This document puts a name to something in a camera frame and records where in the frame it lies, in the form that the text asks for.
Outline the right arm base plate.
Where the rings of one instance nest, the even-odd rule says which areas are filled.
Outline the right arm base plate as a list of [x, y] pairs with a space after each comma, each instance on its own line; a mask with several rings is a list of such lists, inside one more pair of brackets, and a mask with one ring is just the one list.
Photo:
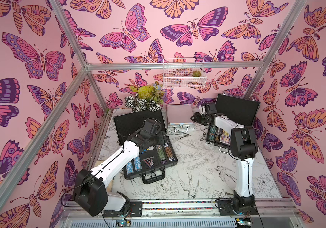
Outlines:
[[217, 199], [214, 204], [221, 216], [258, 215], [258, 211], [253, 202], [241, 204], [232, 199]]

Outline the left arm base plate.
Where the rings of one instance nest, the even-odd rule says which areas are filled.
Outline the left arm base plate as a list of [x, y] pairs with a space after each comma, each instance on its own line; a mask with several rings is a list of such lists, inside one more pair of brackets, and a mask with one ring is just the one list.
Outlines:
[[120, 211], [106, 210], [103, 216], [106, 218], [127, 218], [127, 217], [141, 217], [143, 211], [142, 201], [131, 201], [125, 204]]

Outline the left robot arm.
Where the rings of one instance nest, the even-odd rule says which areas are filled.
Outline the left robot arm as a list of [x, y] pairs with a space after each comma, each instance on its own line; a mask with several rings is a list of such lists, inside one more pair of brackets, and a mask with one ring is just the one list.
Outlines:
[[76, 177], [72, 199], [91, 216], [102, 211], [116, 211], [126, 215], [130, 199], [122, 193], [107, 190], [113, 178], [142, 150], [159, 141], [161, 123], [152, 118], [144, 121], [140, 129], [130, 134], [123, 145], [107, 160], [91, 170], [82, 169]]

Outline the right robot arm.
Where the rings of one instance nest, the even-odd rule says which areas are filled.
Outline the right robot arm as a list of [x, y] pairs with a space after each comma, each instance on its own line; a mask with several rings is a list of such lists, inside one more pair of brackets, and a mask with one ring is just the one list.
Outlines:
[[252, 168], [256, 153], [259, 151], [254, 128], [232, 121], [216, 110], [214, 103], [202, 104], [200, 111], [191, 120], [201, 125], [214, 124], [229, 133], [229, 155], [236, 160], [237, 181], [232, 205], [235, 210], [255, 206], [252, 194]]

